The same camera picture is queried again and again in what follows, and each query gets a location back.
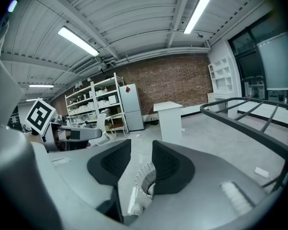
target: brick wall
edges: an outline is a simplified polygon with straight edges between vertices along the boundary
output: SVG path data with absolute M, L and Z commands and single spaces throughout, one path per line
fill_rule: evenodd
M 116 72 L 125 84 L 135 83 L 142 115 L 147 115 L 154 112 L 154 103 L 173 101 L 184 107 L 207 103 L 207 93 L 213 91 L 208 64 L 207 56 L 156 58 L 108 71 L 93 81 Z

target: shelf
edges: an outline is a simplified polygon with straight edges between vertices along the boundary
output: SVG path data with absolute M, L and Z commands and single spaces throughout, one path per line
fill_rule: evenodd
M 72 125 L 77 125 L 77 124 L 84 124 L 85 122 L 88 122 L 88 123 L 90 123 L 90 122 L 97 122 L 97 119 L 93 119 L 93 120 L 85 120 L 85 121 L 81 121 L 81 122 L 74 122 L 74 123 L 71 122 L 71 124 L 72 124 Z
M 74 96 L 77 96 L 78 94 L 80 94 L 80 93 L 82 93 L 82 92 L 84 92 L 84 91 L 87 91 L 87 90 L 88 90 L 88 92 L 89 92 L 89 91 L 91 90 L 91 86 L 88 86 L 88 87 L 86 87 L 86 88 L 84 88 L 84 89 L 81 89 L 81 90 L 75 92 L 75 93 L 72 93 L 72 94 L 69 95 L 69 96 L 66 96 L 66 99 L 67 99 L 67 98 L 74 97 Z
M 79 101 L 79 102 L 70 104 L 70 105 L 68 105 L 67 107 L 70 107 L 70 106 L 73 106 L 73 105 L 78 105 L 78 104 L 80 104 L 80 103 L 83 103 L 83 102 L 86 102 L 86 101 L 90 101 L 90 100 L 92 100 L 92 99 L 93 99 L 93 98 L 90 97 L 90 98 L 87 98 L 87 99 L 85 99 L 85 100 L 82 100 L 82 101 Z
M 95 109 L 90 109 L 90 110 L 86 110 L 86 111 L 82 111 L 82 112 L 77 112 L 77 113 L 74 113 L 74 114 L 70 114 L 68 117 L 74 116 L 74 115 L 79 115 L 79 114 L 81 114 L 81 113 L 92 112 L 92 111 L 95 111 Z
M 122 79 L 120 77 L 116 76 L 116 78 L 117 78 L 117 82 L 122 82 Z M 103 80 L 101 82 L 95 83 L 94 87 L 104 88 L 104 87 L 110 86 L 112 84 L 115 84 L 115 77 L 112 77 L 110 79 L 106 79 L 106 80 Z
M 99 96 L 96 96 L 96 98 L 101 97 L 101 96 L 105 96 L 105 95 L 108 95 L 108 94 L 116 93 L 116 92 L 117 92 L 117 90 L 112 90 L 112 91 L 109 91 L 107 93 L 104 93 L 104 94 L 101 94 Z
M 119 126 L 119 127 L 115 127 L 115 128 L 110 128 L 109 131 L 111 131 L 111 130 L 112 131 L 114 131 L 114 130 L 116 131 L 116 130 L 123 130 L 123 129 L 125 129 L 124 126 Z
M 117 113 L 117 114 L 106 117 L 106 120 L 109 120 L 111 118 L 112 119 L 122 118 L 122 115 L 121 115 L 121 113 Z
M 107 105 L 107 106 L 99 107 L 98 109 L 103 109 L 103 108 L 112 107 L 112 106 L 116 106 L 116 105 L 119 105 L 119 103 L 115 103 L 115 104 L 112 104 L 112 105 Z

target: refrigerator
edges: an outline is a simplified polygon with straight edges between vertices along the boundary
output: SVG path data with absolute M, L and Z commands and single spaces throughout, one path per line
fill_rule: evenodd
M 139 93 L 135 84 L 120 87 L 120 98 L 129 131 L 144 129 Z

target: desk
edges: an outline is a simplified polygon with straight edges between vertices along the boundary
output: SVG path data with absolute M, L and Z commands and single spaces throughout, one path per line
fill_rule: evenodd
M 158 112 L 162 140 L 169 143 L 180 144 L 181 110 L 182 105 L 174 102 L 154 104 L 154 112 Z

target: metal frame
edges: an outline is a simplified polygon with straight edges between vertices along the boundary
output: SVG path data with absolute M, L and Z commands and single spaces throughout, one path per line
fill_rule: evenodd
M 209 111 L 206 109 L 207 107 L 222 104 L 222 103 L 227 103 L 229 101 L 244 101 L 244 102 L 241 102 L 239 104 L 224 108 L 224 109 L 219 110 L 217 112 L 212 112 L 212 111 Z M 242 105 L 242 104 L 249 102 L 249 101 L 256 102 L 256 103 L 258 103 L 258 105 L 256 105 L 254 108 L 252 108 L 251 110 L 238 116 L 235 119 L 231 119 L 231 118 L 228 118 L 227 116 L 219 114 L 221 112 L 227 111 L 229 109 L 232 109 L 234 107 L 237 107 L 237 106 Z M 246 125 L 246 124 L 238 122 L 238 120 L 247 116 L 248 114 L 250 114 L 252 111 L 257 109 L 262 104 L 273 105 L 273 106 L 275 106 L 275 109 L 261 130 L 257 130 L 255 128 L 252 128 L 252 127 Z M 277 140 L 277 139 L 264 133 L 266 128 L 271 123 L 273 116 L 275 115 L 278 107 L 283 107 L 283 108 L 286 108 L 288 110 L 288 104 L 277 103 L 277 102 L 266 101 L 266 100 L 248 99 L 248 98 L 242 98 L 242 97 L 234 97 L 234 98 L 229 98 L 229 99 L 225 99 L 225 100 L 221 100 L 221 101 L 217 101 L 217 102 L 207 103 L 207 104 L 201 105 L 201 107 L 200 107 L 200 110 L 203 114 L 210 116 L 210 117 L 212 117 L 212 118 L 214 118 L 214 119 L 216 119 L 216 120 L 218 120 L 224 124 L 227 124 L 227 125 L 233 127 L 234 129 L 244 133 L 245 135 L 253 138 L 254 140 L 263 144 L 264 146 L 266 146 L 267 148 L 269 148 L 270 150 L 272 150 L 273 152 L 275 152 L 277 155 L 279 155 L 280 157 L 282 157 L 285 160 L 285 164 L 283 166 L 283 169 L 282 169 L 280 175 L 277 178 L 273 179 L 271 182 L 266 183 L 265 185 L 262 186 L 262 187 L 267 187 L 270 184 L 275 182 L 276 184 L 273 187 L 272 192 L 276 191 L 280 186 L 282 186 L 283 180 L 285 179 L 285 177 L 288 173 L 288 145 L 286 145 L 286 144 L 280 142 L 279 140 Z

